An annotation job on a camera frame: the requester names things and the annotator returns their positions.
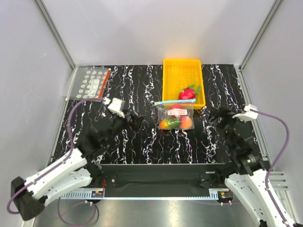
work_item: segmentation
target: ziplock bag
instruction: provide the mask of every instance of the ziplock bag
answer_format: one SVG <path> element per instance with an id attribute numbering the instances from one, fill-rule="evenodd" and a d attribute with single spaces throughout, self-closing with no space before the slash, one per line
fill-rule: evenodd
<path id="1" fill-rule="evenodd" d="M 159 129 L 194 129 L 194 104 L 196 99 L 155 102 L 158 109 Z"/>

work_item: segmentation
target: metal floor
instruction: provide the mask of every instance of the metal floor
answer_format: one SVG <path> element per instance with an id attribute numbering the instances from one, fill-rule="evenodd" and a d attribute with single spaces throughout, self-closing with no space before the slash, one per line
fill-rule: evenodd
<path id="1" fill-rule="evenodd" d="M 63 214 L 79 201 L 61 200 Z M 255 227 L 241 204 L 221 207 L 215 201 L 121 201 L 104 200 L 97 204 L 99 219 L 91 227 Z M 93 208 L 82 204 L 63 216 L 72 224 L 88 221 Z M 41 213 L 35 227 L 65 227 L 57 215 L 57 201 Z"/>

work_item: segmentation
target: marble tabletop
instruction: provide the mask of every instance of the marble tabletop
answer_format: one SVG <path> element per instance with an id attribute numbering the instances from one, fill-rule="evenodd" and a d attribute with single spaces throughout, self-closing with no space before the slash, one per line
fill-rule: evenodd
<path id="1" fill-rule="evenodd" d="M 233 65 L 203 65 L 206 107 L 194 111 L 195 129 L 162 131 L 158 128 L 154 101 L 162 98 L 162 65 L 104 66 L 111 68 L 103 97 L 126 101 L 128 109 L 144 115 L 141 129 L 136 133 L 123 130 L 113 139 L 95 162 L 101 164 L 191 164 L 225 163 L 229 161 L 223 133 L 208 121 L 210 107 L 228 106 L 233 111 L 245 104 L 240 83 Z M 67 118 L 77 100 L 69 100 L 59 139 L 51 162 L 70 148 Z M 81 138 L 93 124 L 102 127 L 110 114 L 98 102 L 86 102 L 76 111 L 72 130 L 74 141 Z"/>

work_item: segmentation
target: white label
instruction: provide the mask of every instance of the white label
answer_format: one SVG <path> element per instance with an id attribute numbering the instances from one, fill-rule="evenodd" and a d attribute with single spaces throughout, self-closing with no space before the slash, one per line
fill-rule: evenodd
<path id="1" fill-rule="evenodd" d="M 168 116 L 182 116 L 187 115 L 187 110 L 184 109 L 172 109 L 167 111 Z"/>
<path id="2" fill-rule="evenodd" d="M 87 94 L 88 96 L 95 96 L 96 92 L 99 87 L 100 80 L 99 79 L 92 79 L 91 80 L 91 85 L 89 89 L 89 93 Z"/>

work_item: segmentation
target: yellow bin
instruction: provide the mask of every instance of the yellow bin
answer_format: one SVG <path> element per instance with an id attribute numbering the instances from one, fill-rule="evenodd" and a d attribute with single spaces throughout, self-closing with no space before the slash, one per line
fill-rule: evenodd
<path id="1" fill-rule="evenodd" d="M 162 101 L 178 100 L 182 89 L 195 84 L 201 90 L 196 96 L 194 109 L 200 110 L 206 105 L 203 87 L 201 61 L 195 59 L 165 59 L 163 61 Z"/>

